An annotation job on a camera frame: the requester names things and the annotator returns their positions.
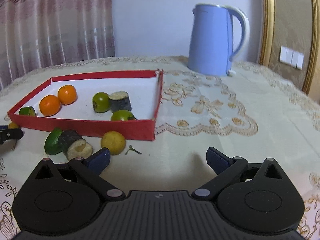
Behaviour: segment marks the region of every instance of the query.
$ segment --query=green fruit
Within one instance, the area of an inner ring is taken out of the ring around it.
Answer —
[[[36,116],[36,111],[32,106],[23,107],[19,111],[20,115]]]
[[[133,113],[128,110],[118,110],[111,116],[111,121],[127,121],[127,120],[137,120]]]
[[[92,98],[92,107],[97,113],[104,113],[109,110],[109,95],[105,92],[96,93]]]
[[[62,151],[61,147],[58,144],[58,139],[62,130],[58,127],[54,128],[49,134],[44,143],[44,150],[49,155],[55,155]]]

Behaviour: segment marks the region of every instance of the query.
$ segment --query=kettle handle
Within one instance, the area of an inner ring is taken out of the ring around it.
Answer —
[[[230,59],[229,59],[230,61],[233,61],[249,41],[250,24],[245,13],[241,11],[239,8],[227,7],[227,9],[231,15],[234,15],[235,17],[237,17],[242,27],[241,41],[238,45],[238,48],[236,48],[236,50],[233,52],[233,54],[230,56]]]

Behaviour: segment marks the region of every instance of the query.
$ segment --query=yellow lemon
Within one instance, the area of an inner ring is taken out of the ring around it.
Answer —
[[[17,129],[20,128],[16,123],[11,122],[8,124],[8,129]]]
[[[121,153],[126,145],[124,136],[116,131],[109,131],[101,139],[101,147],[108,148],[111,155]]]

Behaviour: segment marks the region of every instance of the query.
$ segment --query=logo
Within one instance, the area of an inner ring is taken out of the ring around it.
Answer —
[[[160,198],[163,198],[164,195],[162,195],[161,193],[159,193],[158,195],[155,195],[155,197],[156,197],[157,199],[160,199]]]

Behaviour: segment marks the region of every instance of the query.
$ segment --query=red box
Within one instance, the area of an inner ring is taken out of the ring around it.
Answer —
[[[61,86],[71,84],[78,99],[52,117],[44,117],[39,111],[40,100],[47,95],[57,95]],[[161,99],[163,71],[128,70],[94,72],[52,77],[31,93],[26,95],[8,115],[12,122],[21,127],[52,131],[55,127],[62,130],[74,129],[82,136],[102,137],[107,131],[114,130],[129,140],[155,139],[154,129]],[[111,111],[95,113],[92,97],[97,92],[111,94],[126,91],[132,105],[132,113],[138,120],[112,122]],[[18,115],[21,107],[33,106],[37,116]]]

